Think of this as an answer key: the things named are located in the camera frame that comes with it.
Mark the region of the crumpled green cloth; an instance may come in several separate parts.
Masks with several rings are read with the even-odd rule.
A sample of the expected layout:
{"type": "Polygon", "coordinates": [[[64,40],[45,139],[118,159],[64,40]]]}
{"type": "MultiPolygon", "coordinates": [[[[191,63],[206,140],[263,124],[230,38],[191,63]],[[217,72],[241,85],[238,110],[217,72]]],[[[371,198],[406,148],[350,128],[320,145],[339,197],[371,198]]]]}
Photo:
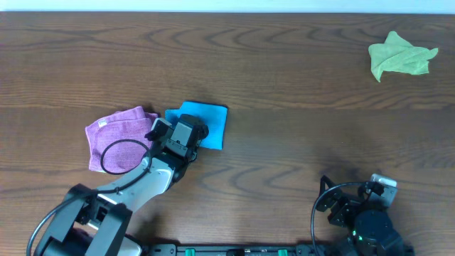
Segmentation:
{"type": "Polygon", "coordinates": [[[438,48],[428,49],[414,46],[391,31],[383,43],[368,48],[370,71],[380,82],[384,72],[423,75],[429,73],[429,61],[439,52],[438,48]]]}

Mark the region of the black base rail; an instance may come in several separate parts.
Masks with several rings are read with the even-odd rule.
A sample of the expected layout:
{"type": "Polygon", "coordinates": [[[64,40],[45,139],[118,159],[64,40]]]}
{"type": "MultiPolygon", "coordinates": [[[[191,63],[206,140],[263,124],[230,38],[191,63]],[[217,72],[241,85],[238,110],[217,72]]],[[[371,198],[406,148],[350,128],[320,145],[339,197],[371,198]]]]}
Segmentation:
{"type": "Polygon", "coordinates": [[[353,248],[330,245],[175,245],[155,244],[144,247],[146,256],[316,256],[360,255],[353,248]]]}

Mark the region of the blue microfiber cloth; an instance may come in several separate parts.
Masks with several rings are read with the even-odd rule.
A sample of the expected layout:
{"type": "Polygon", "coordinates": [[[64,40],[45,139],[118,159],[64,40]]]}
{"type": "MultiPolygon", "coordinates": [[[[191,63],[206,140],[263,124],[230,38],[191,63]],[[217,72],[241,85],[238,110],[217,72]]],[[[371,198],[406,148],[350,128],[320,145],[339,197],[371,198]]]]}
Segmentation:
{"type": "Polygon", "coordinates": [[[223,138],[228,116],[228,108],[222,105],[212,105],[200,102],[183,102],[178,109],[165,111],[164,117],[175,124],[182,114],[189,114],[201,119],[208,126],[208,136],[200,146],[206,149],[223,149],[223,138]]]}

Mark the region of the folded purple cloth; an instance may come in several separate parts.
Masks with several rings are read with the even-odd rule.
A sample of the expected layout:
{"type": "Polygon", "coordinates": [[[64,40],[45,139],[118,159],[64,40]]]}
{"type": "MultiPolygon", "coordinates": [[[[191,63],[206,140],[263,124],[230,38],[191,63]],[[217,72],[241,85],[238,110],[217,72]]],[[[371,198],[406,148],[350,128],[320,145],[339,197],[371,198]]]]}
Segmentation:
{"type": "Polygon", "coordinates": [[[152,142],[145,138],[158,117],[140,106],[102,117],[85,128],[88,169],[122,174],[136,167],[152,142]]]}

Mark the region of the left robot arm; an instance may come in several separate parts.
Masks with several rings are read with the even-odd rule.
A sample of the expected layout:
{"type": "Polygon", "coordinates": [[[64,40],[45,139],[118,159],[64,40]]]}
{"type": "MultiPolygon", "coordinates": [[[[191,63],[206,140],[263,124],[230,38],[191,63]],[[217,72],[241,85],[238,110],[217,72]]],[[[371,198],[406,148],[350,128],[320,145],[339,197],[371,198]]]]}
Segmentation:
{"type": "Polygon", "coordinates": [[[140,163],[116,181],[96,189],[73,186],[29,238],[27,255],[140,255],[126,236],[134,212],[179,182],[209,134],[203,120],[182,114],[175,124],[154,121],[140,163]]]}

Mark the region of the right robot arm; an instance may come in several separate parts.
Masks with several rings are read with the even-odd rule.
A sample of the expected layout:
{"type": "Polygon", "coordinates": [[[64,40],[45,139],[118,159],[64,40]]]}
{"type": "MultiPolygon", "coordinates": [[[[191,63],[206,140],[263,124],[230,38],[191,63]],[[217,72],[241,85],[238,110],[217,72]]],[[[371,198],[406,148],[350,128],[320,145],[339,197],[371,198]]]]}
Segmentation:
{"type": "Polygon", "coordinates": [[[311,211],[311,240],[316,255],[413,255],[394,229],[387,209],[397,193],[397,182],[380,174],[369,181],[336,184],[320,179],[319,195],[311,211]],[[314,218],[317,211],[330,211],[328,222],[348,233],[338,242],[316,247],[314,218]]]}

